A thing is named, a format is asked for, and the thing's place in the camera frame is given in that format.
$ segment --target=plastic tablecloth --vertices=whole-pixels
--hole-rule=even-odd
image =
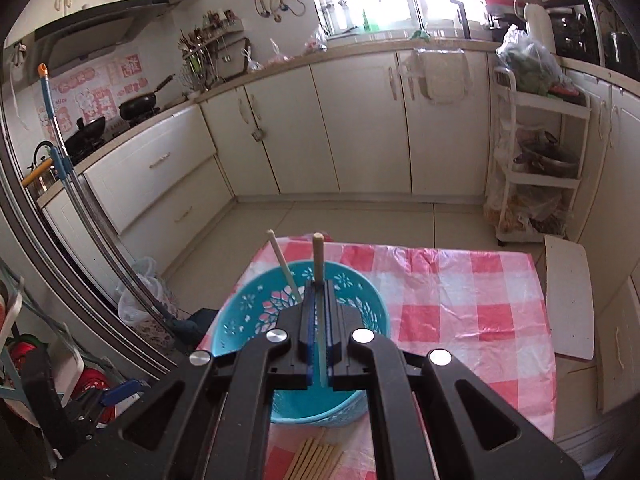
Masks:
[[[308,240],[279,238],[288,262],[312,258]],[[530,254],[409,249],[326,243],[326,260],[347,265],[377,288],[389,312],[391,339],[425,355],[446,348],[508,403],[553,437],[556,364],[545,303]],[[278,265],[267,244],[234,292]],[[212,324],[200,348],[210,350]],[[271,425],[265,480],[281,480],[300,443],[321,428]],[[333,479],[374,480],[368,416],[326,431],[344,453]]]

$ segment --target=black wok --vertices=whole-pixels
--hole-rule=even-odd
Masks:
[[[149,94],[139,95],[138,97],[134,97],[133,99],[129,99],[128,101],[124,101],[120,105],[120,116],[125,121],[130,121],[139,117],[142,114],[146,114],[154,109],[156,106],[156,92],[159,92],[164,88],[165,85],[171,79],[174,78],[175,74],[171,74],[169,77],[164,79],[153,92]]]

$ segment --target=faucet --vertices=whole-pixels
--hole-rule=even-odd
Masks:
[[[424,26],[424,20],[422,19],[422,11],[420,10],[420,5],[418,4],[418,0],[412,0],[414,2],[415,13],[418,16],[418,24],[420,25],[420,30],[427,30]]]

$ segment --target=teal basket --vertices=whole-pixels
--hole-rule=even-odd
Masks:
[[[313,262],[289,264],[300,294],[306,280],[313,278]],[[390,324],[382,298],[371,282],[359,272],[334,262],[324,264],[325,277],[333,280],[338,303],[357,308],[364,326],[388,336]],[[275,327],[279,311],[295,304],[291,289],[279,267],[268,270],[247,283],[218,315],[211,352],[215,356],[235,352],[249,339]],[[318,346],[314,363],[318,362]],[[275,424],[313,424],[344,426],[367,412],[363,390],[334,392],[320,386],[318,366],[314,366],[313,384],[307,390],[276,390],[271,421]]]

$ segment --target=range hood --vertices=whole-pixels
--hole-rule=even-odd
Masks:
[[[27,84],[37,81],[40,63],[56,76],[129,43],[175,4],[170,0],[122,0],[47,23],[22,40],[27,47]]]

